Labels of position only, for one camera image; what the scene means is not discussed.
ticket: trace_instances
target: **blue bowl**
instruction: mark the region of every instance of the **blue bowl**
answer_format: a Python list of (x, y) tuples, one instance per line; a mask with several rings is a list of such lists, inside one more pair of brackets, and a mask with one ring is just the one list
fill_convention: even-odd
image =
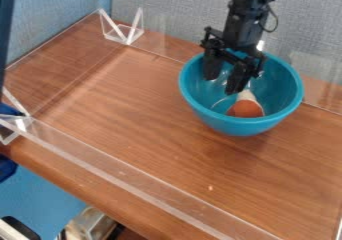
[(251, 79), (250, 89), (265, 110), (265, 117), (237, 118), (226, 115), (237, 101), (225, 88), (233, 66), (225, 63), (218, 79), (203, 78), (203, 54), (185, 65), (179, 77), (182, 95), (202, 121), (217, 131), (233, 136), (251, 136), (272, 129), (297, 109), (304, 99), (304, 84), (294, 68), (268, 54), (262, 78)]

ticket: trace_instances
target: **wooden tabletop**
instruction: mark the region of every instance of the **wooden tabletop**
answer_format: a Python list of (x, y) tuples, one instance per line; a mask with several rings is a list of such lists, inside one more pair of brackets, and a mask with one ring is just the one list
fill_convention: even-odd
[[(165, 41), (166, 55), (181, 60), (201, 51)], [(333, 239), (341, 116), (302, 105), (272, 131), (229, 137), (194, 116), (178, 90), (181, 69), (178, 61), (105, 40), (94, 15), (12, 67), (7, 86), (35, 118), (280, 238)], [(30, 140), (18, 138), (8, 156), (147, 239), (213, 239)]]

